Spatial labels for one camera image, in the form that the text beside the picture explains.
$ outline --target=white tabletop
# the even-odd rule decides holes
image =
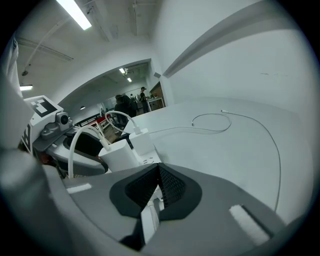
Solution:
[[[191,126],[205,113],[227,110],[259,120],[272,134],[281,157],[266,130],[257,122],[229,115],[231,127],[208,134],[177,128],[152,133],[162,162],[229,180],[275,210],[280,185],[278,215],[289,223],[308,207],[313,188],[313,164],[298,116],[271,105],[218,97],[197,98],[134,117],[149,132],[175,126]],[[223,116],[197,118],[194,126],[220,130],[228,125]],[[130,121],[126,132],[133,132]]]

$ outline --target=ceiling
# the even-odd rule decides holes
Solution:
[[[57,1],[43,0],[16,31],[19,81],[34,85],[32,96],[44,92],[39,78],[50,77],[65,62],[72,65],[81,53],[90,52],[95,44],[105,42],[108,47],[109,42],[121,38],[148,35],[156,9],[156,0],[76,2],[92,27],[82,30]],[[33,55],[39,43],[40,47]],[[26,76],[22,76],[24,70],[28,71]],[[28,93],[31,92],[23,91],[23,97],[27,98]]]
[[[122,74],[118,69],[108,72],[70,93],[59,105],[65,111],[70,112],[77,103],[84,102],[84,100],[86,100],[86,103],[83,104],[90,106],[104,101],[108,97],[114,97],[117,89],[120,90],[131,83],[145,80],[149,63],[144,62],[119,68],[125,69],[126,74]]]

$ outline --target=fluorescent light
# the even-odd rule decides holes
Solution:
[[[32,88],[33,88],[32,85],[22,85],[22,86],[20,86],[20,90],[21,91],[31,90]]]
[[[70,16],[80,25],[83,30],[91,27],[89,20],[81,11],[74,0],[56,0]]]

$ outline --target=ceiling light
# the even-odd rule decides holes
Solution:
[[[20,85],[20,90],[21,91],[31,90],[32,88],[33,88],[32,85]]]
[[[83,30],[91,27],[89,20],[81,11],[74,0],[56,0],[70,16],[80,25]]]

